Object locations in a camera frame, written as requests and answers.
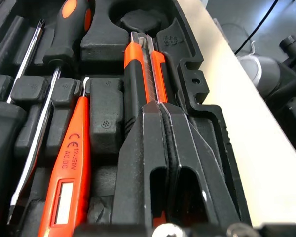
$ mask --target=tool case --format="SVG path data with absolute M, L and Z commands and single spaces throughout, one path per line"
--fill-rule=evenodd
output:
M 91 185 L 87 221 L 74 236 L 99 236 L 97 226 L 103 226 L 104 235 L 109 224 L 134 236 L 142 235 L 136 230 L 165 222 L 184 228 L 197 223 L 250 225 L 223 114 L 217 105 L 202 105 L 210 93 L 199 70 L 203 57 L 175 0 L 90 1 L 92 23 L 80 43 L 78 70 L 63 69 L 55 84 L 36 168 L 6 224 L 54 70 L 43 57 L 63 3 L 0 0 L 0 101 L 8 96 L 36 23 L 46 21 L 35 55 L 13 88 L 13 101 L 27 115 L 0 188 L 0 236 L 38 236 L 51 171 L 85 76 L 90 77 Z M 124 52 L 131 31 L 153 37 L 165 56 L 163 73 L 170 86 L 168 103 L 144 105 L 126 131 Z

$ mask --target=screwdriver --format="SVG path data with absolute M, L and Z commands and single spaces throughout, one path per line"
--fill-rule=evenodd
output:
M 164 70 L 164 56 L 154 50 L 151 36 L 131 32 L 131 42 L 125 49 L 124 59 L 126 134 L 144 104 L 153 100 L 168 101 L 163 78 Z
M 0 102 L 0 218 L 10 186 L 9 173 L 12 169 L 12 150 L 17 133 L 26 118 L 26 112 L 19 106 L 13 105 L 11 93 L 17 80 L 24 74 L 41 38 L 45 21 L 40 19 L 33 33 L 30 44 L 23 57 L 18 73 L 14 79 L 9 97 Z
M 67 0 L 61 7 L 56 22 L 52 46 L 43 58 L 45 64 L 55 66 L 49 91 L 39 116 L 34 138 L 27 156 L 25 166 L 10 202 L 8 224 L 19 195 L 30 178 L 39 155 L 39 150 L 45 135 L 51 113 L 51 96 L 56 80 L 60 77 L 61 68 L 77 70 L 77 59 L 80 42 L 91 24 L 91 10 L 87 0 Z
M 89 103 L 78 99 L 54 165 L 47 191 L 39 237 L 72 236 L 86 221 L 90 190 Z

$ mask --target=screwdriver shaft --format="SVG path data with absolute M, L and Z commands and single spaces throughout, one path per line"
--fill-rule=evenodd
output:
M 25 186 L 29 176 L 31 175 L 31 172 L 32 172 L 35 164 L 36 164 L 36 161 L 37 161 L 37 158 L 39 155 L 39 150 L 40 150 L 40 147 L 41 147 L 41 144 L 43 141 L 43 137 L 44 137 L 44 134 L 46 131 L 48 119 L 50 116 L 51 96 L 52 96 L 52 93 L 53 93 L 53 90 L 55 87 L 56 80 L 60 77 L 60 73 L 61 73 L 61 68 L 57 67 L 55 69 L 53 77 L 51 79 L 49 92 L 48 92 L 47 98 L 45 100 L 43 109 L 42 109 L 40 116 L 39 116 L 39 121 L 38 121 L 37 128 L 36 128 L 36 131 L 34 134 L 33 142 L 31 144 L 30 151 L 27 156 L 26 163 L 25 163 L 20 181 L 19 181 L 18 186 L 17 186 L 17 188 L 12 196 L 12 199 L 11 199 L 10 209 L 12 209 L 12 210 L 14 209 L 14 206 L 16 205 L 19 195 L 20 195 L 22 189 L 24 188 L 24 186 Z
M 9 94 L 9 97 L 7 99 L 7 103 L 11 104 L 13 101 L 11 99 L 11 94 L 12 94 L 12 90 L 14 88 L 14 85 L 15 83 L 17 82 L 17 80 L 24 74 L 29 62 L 31 61 L 33 55 L 34 55 L 34 52 L 37 48 L 37 45 L 38 45 L 38 42 L 42 36 L 42 33 L 43 33 L 43 29 L 44 29 L 44 26 L 45 26 L 45 21 L 43 19 L 40 19 L 39 22 L 38 22 L 38 25 L 34 31 L 34 34 L 32 36 L 32 39 L 30 41 L 30 44 L 29 44 L 29 47 L 28 49 L 26 50 L 26 53 L 25 53 L 25 56 L 22 60 L 22 63 L 20 65 L 20 68 L 19 68 L 19 71 L 14 79 L 14 82 L 13 82 L 13 86 L 10 90 L 10 94 Z

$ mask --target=screwdriver handle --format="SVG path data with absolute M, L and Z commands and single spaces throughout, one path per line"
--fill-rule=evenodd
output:
M 90 190 L 89 103 L 78 99 L 54 165 L 39 237 L 72 236 L 86 221 Z
M 54 40 L 46 51 L 44 63 L 77 69 L 80 43 L 90 24 L 91 10 L 88 1 L 67 0 L 58 13 Z
M 149 101 L 142 47 L 135 42 L 131 42 L 126 47 L 124 57 L 124 112 L 126 134 L 132 128 L 141 107 Z
M 154 83 L 156 86 L 156 93 L 158 102 L 161 103 L 167 103 L 168 97 L 167 97 L 167 90 L 166 85 L 164 82 L 166 74 L 166 61 L 162 53 L 159 53 L 158 51 L 153 51 L 151 53 L 151 64 L 152 64 L 152 70 L 153 70 L 153 76 L 154 76 Z

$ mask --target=plastic case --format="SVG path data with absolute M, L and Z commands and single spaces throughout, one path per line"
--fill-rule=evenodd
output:
M 53 41 L 56 16 L 62 4 L 61 0 L 0 0 L 0 101 L 7 97 L 36 23 L 39 18 L 46 20 L 31 64 L 13 90 L 13 100 L 26 110 L 27 118 L 14 145 L 13 172 L 7 174 L 10 182 L 6 188 L 10 194 L 15 190 L 22 172 L 53 72 L 53 68 L 44 65 L 43 57 Z M 178 122 L 188 118 L 186 124 L 191 124 L 193 137 L 200 134 L 203 140 L 199 142 L 212 150 L 211 155 L 204 158 L 204 150 L 200 146 L 196 153 L 201 159 L 186 157 L 186 169 L 181 171 L 178 189 L 173 191 L 177 194 L 173 205 L 180 210 L 173 212 L 173 220 L 183 226 L 194 222 L 214 222 L 206 211 L 201 185 L 202 182 L 212 182 L 210 193 L 215 200 L 214 213 L 219 216 L 215 224 L 228 224 L 233 220 L 250 224 L 222 111 L 216 105 L 202 105 L 209 93 L 204 75 L 198 70 L 203 57 L 179 4 L 175 0 L 96 0 L 96 3 L 90 1 L 90 4 L 93 20 L 80 44 L 79 72 L 73 75 L 62 71 L 61 78 L 56 82 L 52 95 L 53 113 L 35 173 L 22 193 L 20 205 L 16 207 L 8 226 L 9 233 L 4 232 L 9 208 L 7 200 L 0 234 L 21 237 L 38 235 L 51 170 L 81 94 L 81 80 L 85 76 L 91 77 L 86 90 L 90 100 L 92 154 L 87 223 L 152 227 L 156 224 L 155 218 L 162 215 L 156 200 L 161 198 L 157 194 L 160 180 L 165 182 L 166 173 L 145 173 L 150 177 L 148 183 L 138 178 L 142 174 L 142 160 L 139 157 L 149 154 L 141 153 L 146 144 L 145 136 L 142 137 L 141 128 L 136 127 L 136 123 L 127 136 L 128 142 L 124 142 L 123 111 L 127 105 L 123 102 L 123 64 L 131 31 L 145 32 L 154 38 L 158 51 L 165 55 L 167 83 L 171 85 L 171 90 L 167 91 L 167 109 L 178 114 Z M 205 178 L 196 170 L 195 164 L 205 170 Z M 170 173 L 173 167 L 167 168 Z M 146 202 L 155 204 L 151 210 L 143 211 L 141 205 Z M 189 207 L 184 207 L 183 202 L 189 203 Z

